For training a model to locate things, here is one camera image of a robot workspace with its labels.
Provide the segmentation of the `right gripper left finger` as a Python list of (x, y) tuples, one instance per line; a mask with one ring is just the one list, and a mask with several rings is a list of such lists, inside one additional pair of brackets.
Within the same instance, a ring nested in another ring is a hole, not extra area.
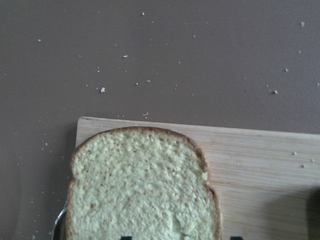
[(120, 240), (132, 240), (132, 236), (121, 236)]

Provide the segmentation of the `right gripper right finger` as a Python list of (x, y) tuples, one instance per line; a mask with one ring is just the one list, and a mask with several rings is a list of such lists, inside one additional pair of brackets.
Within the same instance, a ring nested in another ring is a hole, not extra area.
[(241, 236), (231, 236), (230, 240), (243, 240)]

